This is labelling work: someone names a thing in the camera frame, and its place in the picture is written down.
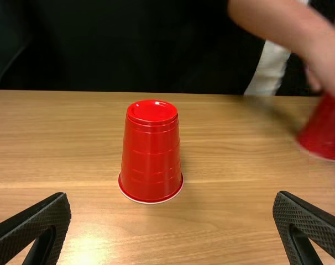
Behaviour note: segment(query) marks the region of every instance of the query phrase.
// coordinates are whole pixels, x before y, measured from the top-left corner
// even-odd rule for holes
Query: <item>person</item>
[[[229,0],[240,27],[297,53],[308,65],[313,89],[335,96],[335,28],[297,0]]]
[[[335,28],[299,0],[0,0],[0,88],[243,94],[262,39],[335,96]]]

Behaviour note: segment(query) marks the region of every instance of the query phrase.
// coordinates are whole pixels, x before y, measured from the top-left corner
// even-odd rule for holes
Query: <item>black shirt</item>
[[[243,94],[264,45],[224,0],[16,2],[32,40],[1,88]]]

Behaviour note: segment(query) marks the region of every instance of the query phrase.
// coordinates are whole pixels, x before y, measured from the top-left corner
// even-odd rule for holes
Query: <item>hand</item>
[[[305,59],[309,84],[315,91],[323,88],[335,96],[335,35],[315,41]]]

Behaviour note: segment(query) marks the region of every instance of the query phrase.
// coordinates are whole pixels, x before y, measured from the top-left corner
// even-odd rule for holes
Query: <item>table surface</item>
[[[185,185],[159,205],[131,202],[117,186],[125,111],[147,98],[172,102],[180,117]],[[317,101],[0,91],[0,222],[66,192],[59,265],[289,264],[272,217],[277,192],[335,215],[335,163],[294,142]]]

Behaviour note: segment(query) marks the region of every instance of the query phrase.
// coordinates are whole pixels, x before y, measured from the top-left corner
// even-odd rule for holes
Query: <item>upside-down cup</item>
[[[335,161],[335,98],[323,96],[297,142],[310,154]]]
[[[182,189],[179,119],[168,102],[143,100],[128,107],[118,184],[129,199],[162,203]]]

